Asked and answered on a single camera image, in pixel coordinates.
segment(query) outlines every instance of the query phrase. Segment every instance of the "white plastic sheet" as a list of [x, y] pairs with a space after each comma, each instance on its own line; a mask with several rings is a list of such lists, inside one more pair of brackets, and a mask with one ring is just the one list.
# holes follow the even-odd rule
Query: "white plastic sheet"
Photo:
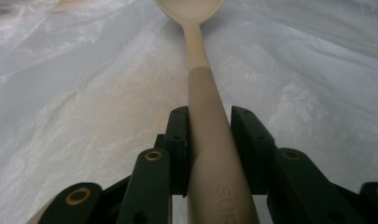
[[[24, 14], [3, 14], [6, 3], [0, 223], [23, 223], [70, 185], [129, 175], [187, 104], [189, 67], [181, 28], [153, 1], [51, 12], [55, 1], [10, 0]], [[252, 110], [279, 147], [307, 153], [347, 189], [378, 181], [378, 1], [227, 0], [203, 36], [228, 115]], [[174, 198], [174, 223], [185, 209]]]

